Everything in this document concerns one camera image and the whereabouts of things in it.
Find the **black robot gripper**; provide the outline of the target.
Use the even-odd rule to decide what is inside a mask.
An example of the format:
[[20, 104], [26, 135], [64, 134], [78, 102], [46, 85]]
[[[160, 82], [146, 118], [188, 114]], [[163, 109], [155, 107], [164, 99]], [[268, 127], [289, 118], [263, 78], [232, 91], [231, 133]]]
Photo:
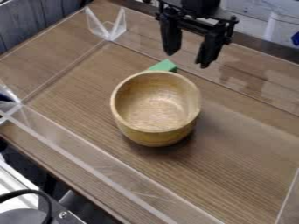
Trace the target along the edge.
[[232, 40], [239, 19], [220, 8], [220, 0], [157, 0], [163, 50], [168, 56], [181, 48], [183, 32], [204, 36], [195, 63], [207, 68]]

